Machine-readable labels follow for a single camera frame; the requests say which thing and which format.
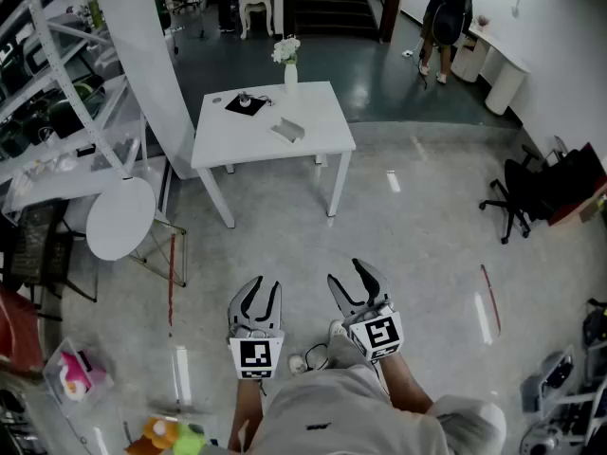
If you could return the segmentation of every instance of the staircase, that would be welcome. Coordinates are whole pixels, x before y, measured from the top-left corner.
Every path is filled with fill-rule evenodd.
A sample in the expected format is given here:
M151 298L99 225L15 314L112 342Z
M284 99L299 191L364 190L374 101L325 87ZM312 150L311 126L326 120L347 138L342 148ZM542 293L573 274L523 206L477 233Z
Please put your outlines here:
M352 35L377 39L367 0L290 0L292 30L303 35Z

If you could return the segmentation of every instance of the white shelving rack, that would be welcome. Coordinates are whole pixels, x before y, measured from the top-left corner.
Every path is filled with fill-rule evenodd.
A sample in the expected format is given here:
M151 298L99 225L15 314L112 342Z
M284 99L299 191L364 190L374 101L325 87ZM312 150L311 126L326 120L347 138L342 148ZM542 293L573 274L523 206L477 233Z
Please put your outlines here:
M171 174L170 169L167 171L165 157L147 160L147 122L125 75L104 83L105 102L97 116L91 118L65 65L90 42L107 45L112 43L99 34L86 34L70 27L50 25L44 13L44 5L50 2L52 0L25 0L0 25L0 38L3 38L5 33L13 32L15 26L18 27L23 22L26 12L29 12L48 62L48 66L31 78L18 93L0 105L0 121L8 118L36 93L56 82L83 127L63 139L53 133L42 143L30 145L21 155L0 162L0 184L10 180L2 207L2 213L10 220L13 220L11 215L14 212L18 213L29 205L53 198L73 199L97 194L108 184L133 174L147 178L151 183L154 182L153 185L158 182L158 176L162 183L162 177L170 177ZM51 37L51 28L82 39L62 56ZM96 146L94 154L77 156L76 151L93 144ZM143 163L135 167L141 145ZM117 149L120 149L121 157L115 152ZM160 187L154 189L158 208L163 212L166 204L162 205L162 199L166 198L166 193L160 197L161 186L160 184Z

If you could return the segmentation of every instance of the dark green floor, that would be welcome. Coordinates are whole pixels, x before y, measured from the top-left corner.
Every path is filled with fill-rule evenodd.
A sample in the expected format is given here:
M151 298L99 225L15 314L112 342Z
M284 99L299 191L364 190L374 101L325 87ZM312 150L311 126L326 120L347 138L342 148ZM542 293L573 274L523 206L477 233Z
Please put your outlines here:
M203 96L229 89L284 81L284 69L270 53L274 39L267 36L264 14L253 14L252 32L245 41L220 34L216 9L175 18L186 25L176 34L179 53L175 72L190 115L198 122ZM204 22L206 40L198 40ZM428 89L411 59L402 57L419 40L419 27L403 15L397 19L390 44L344 37L304 37L297 64L299 79L331 81L348 121L443 121L518 127L511 118L496 117L484 105L476 84L450 77L436 82L438 55L432 55Z

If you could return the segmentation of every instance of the white vase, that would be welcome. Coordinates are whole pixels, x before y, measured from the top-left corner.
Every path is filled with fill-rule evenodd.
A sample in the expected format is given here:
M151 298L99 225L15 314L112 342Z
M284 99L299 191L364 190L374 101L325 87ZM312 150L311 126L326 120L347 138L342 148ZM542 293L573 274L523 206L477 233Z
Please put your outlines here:
M297 92L297 65L285 65L285 88L288 95L294 95Z

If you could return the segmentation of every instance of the round white tabletop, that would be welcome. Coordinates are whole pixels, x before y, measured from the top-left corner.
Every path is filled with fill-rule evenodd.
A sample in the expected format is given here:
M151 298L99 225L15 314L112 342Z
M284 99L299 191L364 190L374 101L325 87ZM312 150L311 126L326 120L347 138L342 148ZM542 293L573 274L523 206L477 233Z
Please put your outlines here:
M93 204L86 220L86 241L98 258L118 260L141 244L155 213L150 184L138 177L121 180Z

